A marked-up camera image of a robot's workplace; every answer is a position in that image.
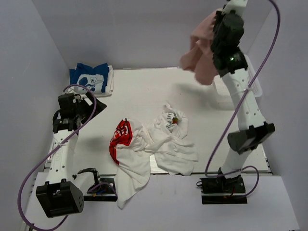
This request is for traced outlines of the white t shirt red print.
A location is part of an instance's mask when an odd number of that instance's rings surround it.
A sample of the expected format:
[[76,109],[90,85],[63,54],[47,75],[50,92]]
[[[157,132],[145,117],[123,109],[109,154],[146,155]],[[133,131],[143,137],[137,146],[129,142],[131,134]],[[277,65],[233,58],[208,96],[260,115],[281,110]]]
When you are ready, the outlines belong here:
[[121,209],[150,179],[151,154],[146,152],[149,144],[146,128],[139,121],[127,118],[119,122],[110,140],[109,153],[117,165],[117,206]]

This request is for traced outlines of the white t shirt black lettering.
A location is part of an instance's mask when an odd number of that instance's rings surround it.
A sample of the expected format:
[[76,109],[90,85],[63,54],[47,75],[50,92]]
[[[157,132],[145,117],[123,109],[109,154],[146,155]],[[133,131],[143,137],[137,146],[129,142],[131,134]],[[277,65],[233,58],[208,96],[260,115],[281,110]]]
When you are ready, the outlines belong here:
[[146,151],[154,154],[157,166],[170,175],[191,175],[198,155],[194,143],[187,137],[187,116],[166,103],[146,128],[151,138]]

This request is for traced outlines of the pink t shirt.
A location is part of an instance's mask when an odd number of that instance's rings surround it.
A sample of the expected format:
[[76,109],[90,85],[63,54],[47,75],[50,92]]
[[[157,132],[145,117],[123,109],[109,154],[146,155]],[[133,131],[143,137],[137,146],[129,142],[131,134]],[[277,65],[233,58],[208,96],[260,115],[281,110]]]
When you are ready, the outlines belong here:
[[190,50],[180,59],[181,69],[193,72],[196,81],[201,85],[211,85],[214,77],[218,75],[211,51],[216,18],[214,11],[193,30],[190,36]]

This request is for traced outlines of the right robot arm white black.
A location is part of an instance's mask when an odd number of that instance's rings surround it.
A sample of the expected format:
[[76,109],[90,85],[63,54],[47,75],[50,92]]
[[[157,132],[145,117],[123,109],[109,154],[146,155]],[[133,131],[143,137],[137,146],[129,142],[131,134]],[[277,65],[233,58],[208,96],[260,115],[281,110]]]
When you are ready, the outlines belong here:
[[248,156],[275,131],[274,124],[266,122],[250,89],[248,64],[239,48],[244,34],[242,14],[246,5],[245,0],[230,0],[216,12],[211,45],[214,66],[230,93],[238,119],[239,130],[224,133],[230,150],[218,170],[218,178],[226,182],[239,178]]

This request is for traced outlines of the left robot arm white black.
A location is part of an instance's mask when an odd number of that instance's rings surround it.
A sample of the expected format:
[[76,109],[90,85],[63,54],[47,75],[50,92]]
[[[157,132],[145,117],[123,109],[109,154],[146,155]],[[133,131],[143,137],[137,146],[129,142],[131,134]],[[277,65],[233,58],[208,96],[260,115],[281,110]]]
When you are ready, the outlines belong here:
[[83,192],[73,181],[73,160],[79,128],[107,106],[87,92],[85,98],[76,93],[58,97],[59,110],[53,125],[51,166],[45,183],[36,189],[36,197],[48,218],[81,213],[84,208]]

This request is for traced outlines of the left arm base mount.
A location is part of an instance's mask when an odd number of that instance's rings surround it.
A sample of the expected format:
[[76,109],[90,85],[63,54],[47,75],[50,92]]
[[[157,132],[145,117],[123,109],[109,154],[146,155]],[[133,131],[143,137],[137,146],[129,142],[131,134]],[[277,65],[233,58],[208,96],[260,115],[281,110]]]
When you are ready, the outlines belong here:
[[98,184],[93,182],[84,191],[84,201],[116,202],[117,199],[114,176],[100,175]]

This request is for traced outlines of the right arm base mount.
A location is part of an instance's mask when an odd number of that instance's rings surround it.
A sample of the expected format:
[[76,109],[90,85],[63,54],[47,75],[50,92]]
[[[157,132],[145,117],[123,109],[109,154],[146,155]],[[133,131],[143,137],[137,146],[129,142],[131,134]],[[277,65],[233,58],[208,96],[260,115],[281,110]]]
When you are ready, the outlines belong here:
[[233,179],[200,178],[196,186],[201,189],[203,205],[247,204],[246,189],[241,175]]

